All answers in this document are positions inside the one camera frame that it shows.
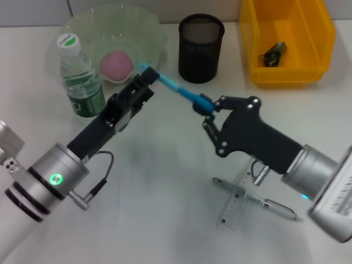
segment plastic water bottle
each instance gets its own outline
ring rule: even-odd
[[[85,124],[91,122],[105,106],[98,72],[83,53],[78,37],[63,34],[57,40],[61,55],[60,75],[73,111]]]

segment green led light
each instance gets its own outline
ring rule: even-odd
[[[51,185],[59,185],[60,183],[62,183],[62,180],[63,180],[62,175],[59,173],[55,173],[50,176],[49,182]]]

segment white bottle cap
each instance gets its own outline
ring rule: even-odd
[[[72,33],[62,34],[57,39],[57,46],[62,56],[75,56],[81,51],[81,43],[78,37]]]

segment clear plastic ruler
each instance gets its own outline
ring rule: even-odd
[[[250,158],[248,163],[243,166],[242,170],[237,174],[234,184],[244,188],[246,191],[254,192],[253,180],[251,176],[251,165],[254,159]],[[220,223],[224,226],[235,229],[236,225],[240,221],[248,200],[243,198],[243,195],[239,195],[237,193],[231,194],[230,198],[226,202],[224,209],[220,214]]]

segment silver pen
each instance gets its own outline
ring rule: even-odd
[[[232,193],[235,193],[238,196],[242,196],[248,199],[249,201],[254,202],[255,204],[260,205],[272,212],[275,212],[276,214],[283,216],[291,221],[301,221],[301,218],[291,208],[284,206],[278,202],[246,194],[246,190],[242,187],[229,183],[228,181],[223,179],[213,178],[213,182],[215,182],[218,186],[228,191],[231,191]]]

